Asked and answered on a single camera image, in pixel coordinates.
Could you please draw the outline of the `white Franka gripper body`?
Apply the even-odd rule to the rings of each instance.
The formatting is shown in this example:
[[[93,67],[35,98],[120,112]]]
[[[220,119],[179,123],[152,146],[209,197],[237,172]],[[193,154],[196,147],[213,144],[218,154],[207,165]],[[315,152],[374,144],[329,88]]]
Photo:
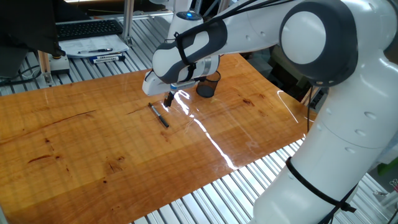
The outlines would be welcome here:
[[[147,96],[159,95],[170,91],[170,84],[164,83],[153,70],[149,70],[144,77],[142,90]]]

